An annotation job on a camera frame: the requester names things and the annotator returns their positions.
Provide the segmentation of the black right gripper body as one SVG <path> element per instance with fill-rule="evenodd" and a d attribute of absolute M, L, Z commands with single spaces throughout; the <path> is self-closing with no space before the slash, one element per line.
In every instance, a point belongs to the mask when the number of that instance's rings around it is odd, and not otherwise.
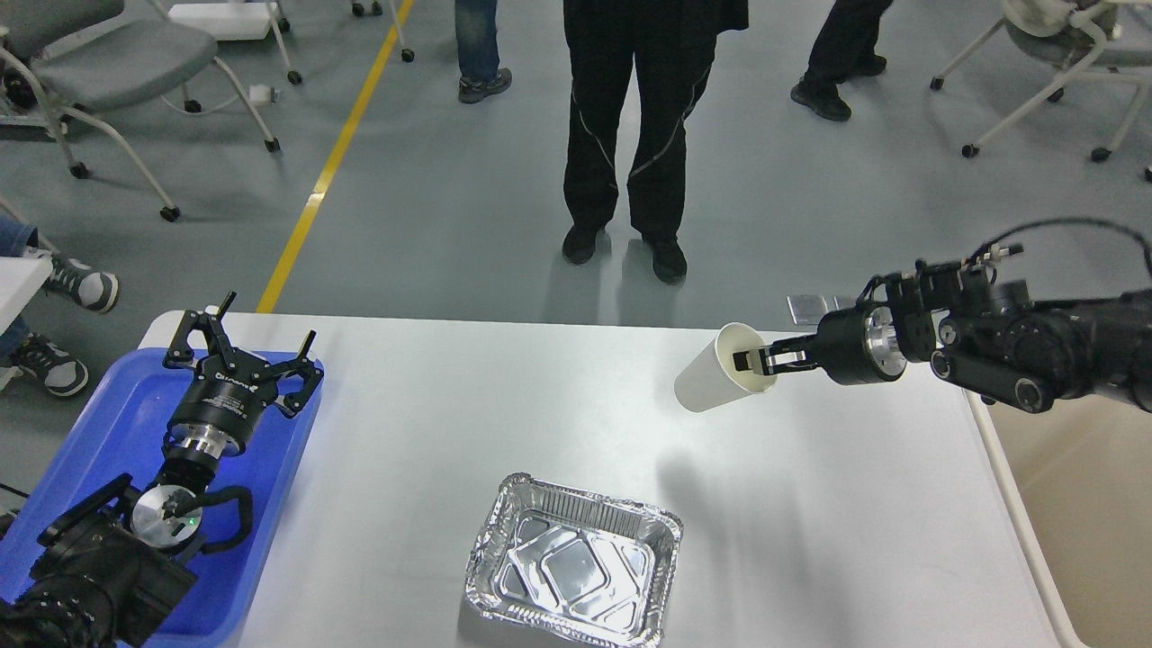
<path fill-rule="evenodd" d="M 812 360 L 839 385 L 889 383 L 905 372 L 888 306 L 864 304 L 827 312 L 814 332 Z"/>

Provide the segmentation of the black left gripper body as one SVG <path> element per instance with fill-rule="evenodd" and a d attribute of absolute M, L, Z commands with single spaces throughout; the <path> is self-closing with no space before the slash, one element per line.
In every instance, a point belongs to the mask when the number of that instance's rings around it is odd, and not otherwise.
<path fill-rule="evenodd" d="M 167 423 L 168 445 L 199 449 L 214 458 L 242 455 L 276 398 L 270 368 L 268 357 L 243 355 L 236 372 L 229 374 L 221 357 L 202 357 Z"/>

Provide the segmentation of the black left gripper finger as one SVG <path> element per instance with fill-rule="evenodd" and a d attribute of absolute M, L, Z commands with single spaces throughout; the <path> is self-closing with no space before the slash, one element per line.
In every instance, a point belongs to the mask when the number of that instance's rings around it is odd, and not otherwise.
<path fill-rule="evenodd" d="M 162 366 L 168 369 L 194 369 L 194 351 L 189 337 L 194 332 L 199 332 L 206 342 L 207 356 L 222 357 L 226 370 L 238 369 L 236 349 L 222 326 L 223 317 L 235 297 L 236 292 L 229 291 L 222 303 L 215 308 L 215 312 L 185 310 L 162 357 Z"/>
<path fill-rule="evenodd" d="M 308 336 L 301 342 L 300 353 L 280 364 L 271 364 L 259 374 L 259 385 L 270 385 L 272 395 L 262 397 L 263 401 L 271 402 L 285 415 L 285 419 L 296 419 L 320 387 L 324 379 L 324 369 L 318 368 L 309 353 L 314 342 L 317 332 L 310 329 Z M 279 384 L 281 379 L 300 377 L 301 387 L 295 392 L 280 393 Z"/>

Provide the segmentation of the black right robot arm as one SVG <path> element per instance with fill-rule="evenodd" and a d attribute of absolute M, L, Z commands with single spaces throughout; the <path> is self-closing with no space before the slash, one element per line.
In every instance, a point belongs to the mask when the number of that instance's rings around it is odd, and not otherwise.
<path fill-rule="evenodd" d="M 1026 413 L 1085 395 L 1149 410 L 1149 291 L 1036 301 L 1026 282 L 996 279 L 996 264 L 1023 250 L 1013 235 L 1052 226 L 1115 229 L 1149 257 L 1149 239 L 1131 227 L 1083 216 L 1036 220 L 962 259 L 871 276 L 850 308 L 823 315 L 813 336 L 741 342 L 719 357 L 740 378 L 820 370 L 840 385 L 890 383 L 905 366 L 927 364 L 984 402 Z"/>

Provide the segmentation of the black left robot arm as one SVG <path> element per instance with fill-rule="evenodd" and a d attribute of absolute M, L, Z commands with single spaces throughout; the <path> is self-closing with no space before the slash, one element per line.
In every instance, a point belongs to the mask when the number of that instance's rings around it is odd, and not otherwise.
<path fill-rule="evenodd" d="M 247 615 L 325 369 L 225 307 L 120 357 L 3 535 L 3 647 L 214 647 Z"/>

